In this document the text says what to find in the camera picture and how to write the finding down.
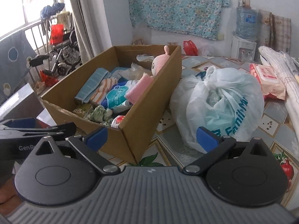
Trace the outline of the blue checkered towel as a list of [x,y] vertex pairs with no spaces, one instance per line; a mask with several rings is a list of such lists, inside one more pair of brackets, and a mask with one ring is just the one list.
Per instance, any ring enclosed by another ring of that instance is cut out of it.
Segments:
[[95,93],[96,89],[99,87],[101,81],[110,78],[111,73],[104,69],[98,68],[95,72],[88,78],[85,84],[81,87],[77,95],[75,96],[75,101],[78,103],[88,103],[91,96]]

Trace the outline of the orange striped white towel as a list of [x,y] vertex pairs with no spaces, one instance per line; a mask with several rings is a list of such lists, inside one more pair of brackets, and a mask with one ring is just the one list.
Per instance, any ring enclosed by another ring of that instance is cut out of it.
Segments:
[[100,105],[105,99],[107,93],[112,89],[112,87],[117,84],[118,80],[114,77],[103,79],[100,86],[96,89],[90,98],[90,103],[94,105]]

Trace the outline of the blue bandage box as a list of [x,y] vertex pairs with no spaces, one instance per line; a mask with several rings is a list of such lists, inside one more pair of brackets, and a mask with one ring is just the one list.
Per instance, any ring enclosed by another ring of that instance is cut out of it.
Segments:
[[111,71],[111,74],[119,74],[121,71],[128,70],[129,68],[127,67],[116,67]]

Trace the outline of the cotton swab zip bag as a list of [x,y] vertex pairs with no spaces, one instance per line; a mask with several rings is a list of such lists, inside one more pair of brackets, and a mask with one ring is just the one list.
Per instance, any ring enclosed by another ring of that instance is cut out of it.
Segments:
[[136,63],[132,63],[130,68],[121,70],[118,74],[126,80],[140,80],[143,74],[152,76],[152,72],[149,69],[145,69]]

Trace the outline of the pink plush toy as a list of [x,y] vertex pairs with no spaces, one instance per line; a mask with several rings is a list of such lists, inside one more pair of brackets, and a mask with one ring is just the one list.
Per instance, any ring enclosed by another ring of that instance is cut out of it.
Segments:
[[170,49],[168,46],[164,46],[164,54],[161,54],[154,58],[152,62],[152,75],[156,76],[162,67],[166,64],[170,58]]

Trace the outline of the gold foil packet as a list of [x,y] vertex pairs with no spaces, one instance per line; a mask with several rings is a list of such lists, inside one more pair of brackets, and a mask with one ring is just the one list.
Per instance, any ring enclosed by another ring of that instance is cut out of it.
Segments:
[[85,103],[78,104],[72,112],[80,118],[87,119],[87,116],[93,111],[93,109],[92,104]]

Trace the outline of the green floral scrunchie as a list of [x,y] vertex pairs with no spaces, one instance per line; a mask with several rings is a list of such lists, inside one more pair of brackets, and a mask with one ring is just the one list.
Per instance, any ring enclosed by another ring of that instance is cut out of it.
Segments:
[[105,126],[111,126],[113,121],[112,114],[113,112],[111,109],[99,105],[87,115],[87,119]]

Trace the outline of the red white small packet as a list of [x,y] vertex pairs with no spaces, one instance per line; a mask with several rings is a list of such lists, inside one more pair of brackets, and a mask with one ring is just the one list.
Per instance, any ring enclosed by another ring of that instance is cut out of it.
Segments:
[[113,121],[111,122],[110,127],[112,127],[112,128],[119,128],[119,125],[123,121],[124,118],[125,118],[124,115],[118,115],[117,117],[115,117],[113,119]]

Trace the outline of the blue tissue pack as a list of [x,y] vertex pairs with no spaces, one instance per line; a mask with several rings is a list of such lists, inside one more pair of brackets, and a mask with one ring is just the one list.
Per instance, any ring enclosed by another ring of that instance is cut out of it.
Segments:
[[101,105],[111,109],[114,114],[129,110],[132,104],[125,98],[125,95],[137,82],[137,80],[129,80],[115,84],[107,93]]

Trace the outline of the pink wet wipes pack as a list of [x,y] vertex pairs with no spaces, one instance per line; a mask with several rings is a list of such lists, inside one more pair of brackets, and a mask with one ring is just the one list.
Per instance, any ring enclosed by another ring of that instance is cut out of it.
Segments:
[[286,87],[271,66],[252,63],[250,64],[250,74],[252,74],[261,85],[264,99],[285,100]]

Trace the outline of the white water dispenser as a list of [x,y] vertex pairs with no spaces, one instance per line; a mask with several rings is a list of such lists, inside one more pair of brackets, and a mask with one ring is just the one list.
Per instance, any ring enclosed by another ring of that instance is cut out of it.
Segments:
[[231,58],[253,61],[256,52],[256,42],[242,39],[233,34]]

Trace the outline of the blue water jug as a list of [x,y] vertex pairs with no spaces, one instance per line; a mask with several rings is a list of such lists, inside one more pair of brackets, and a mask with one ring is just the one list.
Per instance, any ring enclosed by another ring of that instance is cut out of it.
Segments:
[[257,11],[245,7],[237,7],[236,11],[235,34],[242,39],[255,41],[258,31]]

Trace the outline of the plaid rolled mat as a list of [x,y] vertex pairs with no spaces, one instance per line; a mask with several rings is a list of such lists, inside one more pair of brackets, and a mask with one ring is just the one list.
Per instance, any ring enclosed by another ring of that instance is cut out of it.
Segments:
[[272,48],[290,54],[291,19],[272,15]]

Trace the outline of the floral rolled mat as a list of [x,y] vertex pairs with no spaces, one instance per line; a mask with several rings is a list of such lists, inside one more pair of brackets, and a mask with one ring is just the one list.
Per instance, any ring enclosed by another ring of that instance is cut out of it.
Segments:
[[259,9],[258,11],[258,35],[257,47],[273,45],[273,14],[269,11]]

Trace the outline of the floral teal wall cloth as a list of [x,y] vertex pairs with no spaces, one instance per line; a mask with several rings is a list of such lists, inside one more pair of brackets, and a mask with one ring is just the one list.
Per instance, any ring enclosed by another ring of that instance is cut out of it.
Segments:
[[129,0],[132,26],[217,40],[222,8],[231,0]]

